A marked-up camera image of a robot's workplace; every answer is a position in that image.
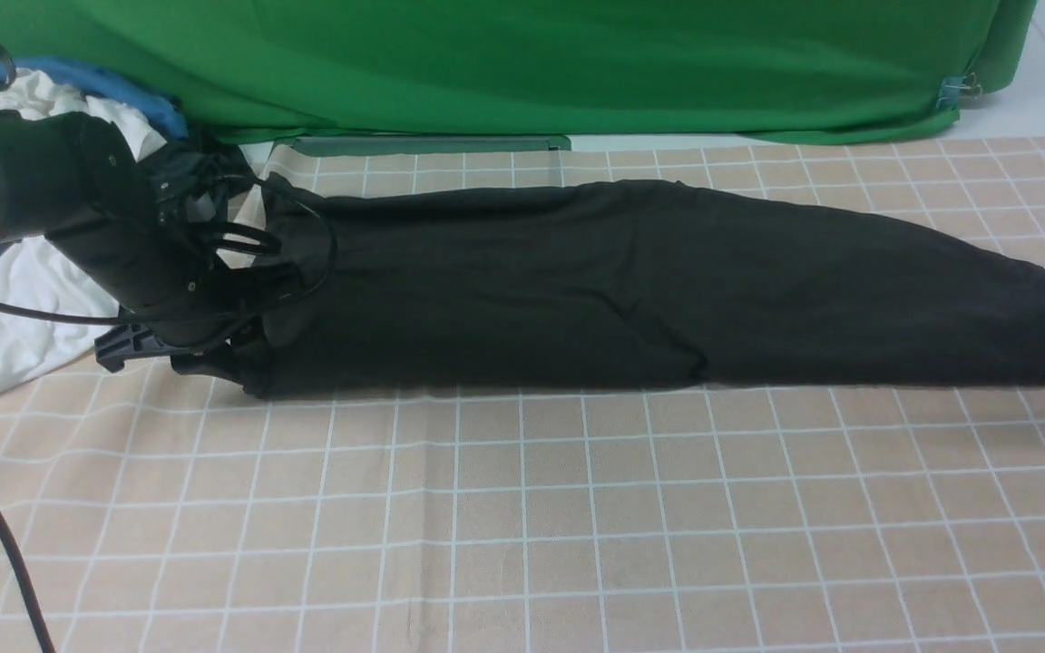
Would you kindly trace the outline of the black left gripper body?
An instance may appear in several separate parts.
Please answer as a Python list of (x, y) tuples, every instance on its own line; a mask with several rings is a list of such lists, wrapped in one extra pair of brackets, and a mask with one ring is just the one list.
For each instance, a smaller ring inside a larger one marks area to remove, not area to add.
[(259, 314), (306, 297), (281, 241), (228, 219), (229, 199), (264, 180), (240, 154), (156, 151), (92, 166), (84, 206), (46, 238), (175, 350), (219, 347)]

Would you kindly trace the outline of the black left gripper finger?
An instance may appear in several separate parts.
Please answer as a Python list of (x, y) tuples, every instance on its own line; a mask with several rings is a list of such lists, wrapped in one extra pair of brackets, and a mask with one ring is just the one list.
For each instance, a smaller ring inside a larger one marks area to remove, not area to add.
[(129, 362), (169, 358), (170, 347), (142, 324), (114, 326), (94, 340), (94, 358), (108, 373), (116, 375)]
[(175, 353), (169, 360), (177, 375), (210, 376), (250, 387), (258, 380), (259, 353), (260, 340), (228, 340), (204, 352)]

